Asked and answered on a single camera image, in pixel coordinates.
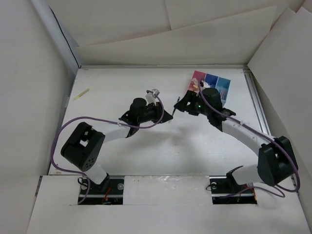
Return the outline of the light blue drawer box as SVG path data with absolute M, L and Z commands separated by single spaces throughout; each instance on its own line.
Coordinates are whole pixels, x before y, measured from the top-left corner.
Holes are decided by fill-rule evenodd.
M 223 106 L 225 105 L 227 100 L 230 83 L 231 81 L 229 79 L 218 77 L 217 83 L 215 85 L 215 88 L 220 93 L 221 102 Z

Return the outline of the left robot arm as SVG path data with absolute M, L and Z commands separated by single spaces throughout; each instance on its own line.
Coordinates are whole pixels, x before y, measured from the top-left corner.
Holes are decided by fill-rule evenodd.
M 118 124 L 108 123 L 97 131 L 86 122 L 79 123 L 63 145 L 60 154 L 85 173 L 92 188 L 101 194 L 107 191 L 110 180 L 108 173 L 96 163 L 102 145 L 133 136 L 145 122 L 162 124 L 172 119 L 173 116 L 164 110 L 159 101 L 147 103 L 143 98 L 135 98 L 129 110 L 119 118 Z

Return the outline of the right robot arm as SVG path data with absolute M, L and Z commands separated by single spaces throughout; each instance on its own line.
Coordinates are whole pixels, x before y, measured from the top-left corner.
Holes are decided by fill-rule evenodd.
M 235 112 L 223 107 L 217 89 L 204 88 L 198 93 L 187 91 L 174 107 L 193 116 L 206 116 L 212 126 L 236 138 L 256 154 L 256 164 L 241 165 L 227 173 L 225 186 L 229 191 L 237 192 L 247 183 L 262 182 L 273 187 L 292 175 L 298 176 L 290 141 L 284 136 L 261 133 L 236 119 Z

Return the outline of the pink drawer box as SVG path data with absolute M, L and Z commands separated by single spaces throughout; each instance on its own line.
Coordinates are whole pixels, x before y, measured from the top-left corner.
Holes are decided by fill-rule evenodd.
M 191 78 L 188 91 L 192 91 L 195 93 L 199 92 L 200 82 L 205 79 L 206 73 L 200 71 L 194 71 L 193 76 Z

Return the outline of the purple drawer box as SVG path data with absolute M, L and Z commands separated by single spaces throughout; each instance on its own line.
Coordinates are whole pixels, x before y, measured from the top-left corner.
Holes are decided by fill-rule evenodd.
M 205 82 L 209 85 L 209 87 L 215 88 L 217 81 L 218 81 L 218 76 L 206 74 Z

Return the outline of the yellow highlighter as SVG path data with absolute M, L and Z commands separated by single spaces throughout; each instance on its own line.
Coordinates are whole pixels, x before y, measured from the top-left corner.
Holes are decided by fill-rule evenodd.
M 89 92 L 90 88 L 87 88 L 86 90 L 84 90 L 83 92 L 81 92 L 80 94 L 78 94 L 76 97 L 73 98 L 73 101 L 79 99 L 81 96 L 83 96 L 84 94 L 86 94 L 87 92 Z

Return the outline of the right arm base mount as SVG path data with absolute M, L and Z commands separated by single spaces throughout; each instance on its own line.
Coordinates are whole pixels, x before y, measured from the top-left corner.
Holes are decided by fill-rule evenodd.
M 241 167 L 236 167 L 223 176 L 209 176 L 206 190 L 211 192 L 214 205 L 257 204 L 254 189 L 249 188 L 247 184 L 237 184 L 233 177 L 233 172 Z

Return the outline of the aluminium rail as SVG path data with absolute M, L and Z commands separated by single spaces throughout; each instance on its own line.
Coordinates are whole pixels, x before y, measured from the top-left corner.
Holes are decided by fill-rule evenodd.
M 262 107 L 262 103 L 255 85 L 254 76 L 249 69 L 243 69 L 243 74 L 249 89 L 249 93 L 256 111 L 258 123 L 261 132 L 271 135 L 271 131 L 267 122 L 267 118 Z

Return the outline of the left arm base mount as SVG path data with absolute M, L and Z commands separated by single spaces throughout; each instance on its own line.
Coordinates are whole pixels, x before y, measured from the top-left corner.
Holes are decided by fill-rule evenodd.
M 124 179 L 124 176 L 111 176 L 109 181 L 104 183 L 103 187 L 91 181 L 89 193 L 86 196 L 88 181 L 84 177 L 79 177 L 78 205 L 122 205 Z

